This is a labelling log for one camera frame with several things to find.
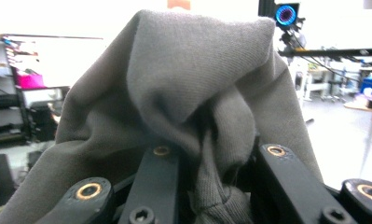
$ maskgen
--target monitor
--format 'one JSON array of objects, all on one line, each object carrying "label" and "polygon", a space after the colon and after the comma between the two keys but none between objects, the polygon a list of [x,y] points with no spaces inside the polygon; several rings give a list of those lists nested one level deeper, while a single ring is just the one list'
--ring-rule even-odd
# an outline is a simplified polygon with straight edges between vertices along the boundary
[{"label": "monitor", "polygon": [[99,37],[3,35],[7,59],[21,89],[72,86],[99,58]]}]

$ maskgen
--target pink object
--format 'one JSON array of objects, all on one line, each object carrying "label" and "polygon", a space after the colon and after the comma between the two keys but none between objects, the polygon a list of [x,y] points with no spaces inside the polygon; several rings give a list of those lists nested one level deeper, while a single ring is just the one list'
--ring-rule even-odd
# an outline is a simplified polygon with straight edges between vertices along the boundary
[{"label": "pink object", "polygon": [[22,89],[45,88],[43,76],[31,74],[27,76],[18,76],[18,83]]}]

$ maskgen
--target gray fabric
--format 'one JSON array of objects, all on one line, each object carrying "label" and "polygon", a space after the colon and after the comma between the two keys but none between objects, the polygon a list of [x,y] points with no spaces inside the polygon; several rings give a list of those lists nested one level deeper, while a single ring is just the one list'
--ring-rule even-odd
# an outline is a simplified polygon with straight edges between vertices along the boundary
[{"label": "gray fabric", "polygon": [[68,93],[55,146],[0,223],[38,220],[83,178],[117,183],[160,138],[190,158],[196,223],[252,222],[243,192],[223,179],[247,161],[256,130],[293,149],[321,179],[294,85],[272,48],[274,27],[268,18],[136,14]]}]

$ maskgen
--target desk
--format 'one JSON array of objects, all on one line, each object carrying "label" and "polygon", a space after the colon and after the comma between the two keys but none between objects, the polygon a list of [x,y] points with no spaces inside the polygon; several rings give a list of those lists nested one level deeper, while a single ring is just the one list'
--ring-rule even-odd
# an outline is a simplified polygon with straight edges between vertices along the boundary
[{"label": "desk", "polygon": [[[370,108],[368,108],[365,105],[362,105],[360,103],[349,102],[349,103],[346,103],[344,106],[346,108],[349,108],[349,109],[357,109],[357,110],[372,112],[372,109],[370,109]],[[365,144],[365,152],[364,152],[364,156],[363,156],[363,160],[362,160],[360,176],[363,173],[366,158],[368,157],[368,153],[369,153],[369,150],[371,148],[371,143],[372,143],[372,119],[371,119],[371,125],[369,126],[368,137],[367,137],[366,144]]]}]

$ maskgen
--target brass bushing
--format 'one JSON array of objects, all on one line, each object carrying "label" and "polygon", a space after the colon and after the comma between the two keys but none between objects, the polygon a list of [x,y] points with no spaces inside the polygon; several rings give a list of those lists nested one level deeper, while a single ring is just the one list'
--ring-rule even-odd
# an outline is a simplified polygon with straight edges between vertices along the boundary
[{"label": "brass bushing", "polygon": [[166,156],[171,152],[168,147],[156,147],[153,151],[157,156]]},{"label": "brass bushing", "polygon": [[285,155],[285,151],[281,147],[268,147],[267,151],[277,157],[282,157]]},{"label": "brass bushing", "polygon": [[366,185],[366,184],[361,184],[357,186],[357,189],[367,198],[372,200],[372,186]]},{"label": "brass bushing", "polygon": [[79,188],[76,197],[79,200],[89,200],[102,191],[102,186],[98,183],[88,183],[83,187]]}]

